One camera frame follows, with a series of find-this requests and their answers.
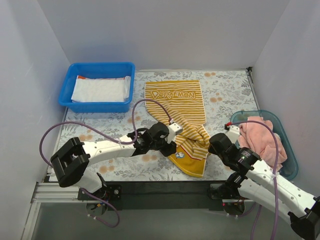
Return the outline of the yellow striped towel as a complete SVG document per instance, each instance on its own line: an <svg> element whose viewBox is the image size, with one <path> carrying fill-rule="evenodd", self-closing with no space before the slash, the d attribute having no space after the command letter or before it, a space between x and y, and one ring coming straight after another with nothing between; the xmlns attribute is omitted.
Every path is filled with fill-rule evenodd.
<svg viewBox="0 0 320 240"><path fill-rule="evenodd" d="M185 174L204 176L210 135L198 80L146 82L144 97L159 102L183 131L175 137L176 153L168 157Z"/></svg>

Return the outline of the white towel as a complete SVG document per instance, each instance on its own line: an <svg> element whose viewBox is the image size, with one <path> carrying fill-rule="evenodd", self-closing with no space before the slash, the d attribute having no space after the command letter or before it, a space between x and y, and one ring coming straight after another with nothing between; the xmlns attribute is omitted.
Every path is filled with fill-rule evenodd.
<svg viewBox="0 0 320 240"><path fill-rule="evenodd" d="M125 80L76 79L71 101L76 103L125 102L130 95L131 77Z"/></svg>

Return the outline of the orange cartoon towel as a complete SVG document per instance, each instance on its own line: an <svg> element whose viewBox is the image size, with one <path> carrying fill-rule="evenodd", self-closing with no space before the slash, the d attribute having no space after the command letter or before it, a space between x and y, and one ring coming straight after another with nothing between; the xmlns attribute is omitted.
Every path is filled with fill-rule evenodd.
<svg viewBox="0 0 320 240"><path fill-rule="evenodd" d="M77 75L76 79L82 79L82 80L103 80L103 81L120 81L120 80L125 80L126 77L119 77L119 78L89 78L89 77L84 77L82 75Z"/></svg>

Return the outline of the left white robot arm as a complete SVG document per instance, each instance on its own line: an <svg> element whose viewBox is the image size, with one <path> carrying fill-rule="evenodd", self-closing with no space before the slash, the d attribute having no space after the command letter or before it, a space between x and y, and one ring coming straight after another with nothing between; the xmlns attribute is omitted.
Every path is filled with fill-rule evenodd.
<svg viewBox="0 0 320 240"><path fill-rule="evenodd" d="M89 166L115 158L145 155L148 151L159 151L168 157L176 153L175 137L182 131L178 123L157 122L114 141L80 141L73 137L50 158L50 163L61 188L76 186L93 194L106 184L102 176L88 170Z"/></svg>

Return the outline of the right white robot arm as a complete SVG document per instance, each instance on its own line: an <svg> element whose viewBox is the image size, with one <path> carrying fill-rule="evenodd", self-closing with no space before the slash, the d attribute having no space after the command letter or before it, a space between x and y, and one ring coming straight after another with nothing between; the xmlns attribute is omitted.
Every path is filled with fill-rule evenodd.
<svg viewBox="0 0 320 240"><path fill-rule="evenodd" d="M255 152L237 146L224 133L209 140L209 153L220 158L233 173L212 195L220 199L243 197L274 211L304 240L320 235L320 199L303 191L278 173Z"/></svg>

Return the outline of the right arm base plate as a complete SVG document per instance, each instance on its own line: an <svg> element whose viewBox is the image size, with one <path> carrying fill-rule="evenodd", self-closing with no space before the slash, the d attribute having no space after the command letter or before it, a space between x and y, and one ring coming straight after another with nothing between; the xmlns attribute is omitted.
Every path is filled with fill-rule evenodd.
<svg viewBox="0 0 320 240"><path fill-rule="evenodd" d="M242 201L245 197L239 193L237 185L230 185L226 183L213 183L209 185L207 190L209 198L212 200L237 200Z"/></svg>

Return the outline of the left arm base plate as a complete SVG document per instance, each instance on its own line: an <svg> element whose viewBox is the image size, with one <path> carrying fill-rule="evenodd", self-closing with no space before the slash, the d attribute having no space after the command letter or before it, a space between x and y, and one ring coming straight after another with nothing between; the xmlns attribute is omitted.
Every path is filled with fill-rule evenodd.
<svg viewBox="0 0 320 240"><path fill-rule="evenodd" d="M122 186L120 184L108 184L94 193L93 196L105 200L116 201L122 198ZM94 198L86 194L83 190L78 191L77 199L80 201L93 201Z"/></svg>

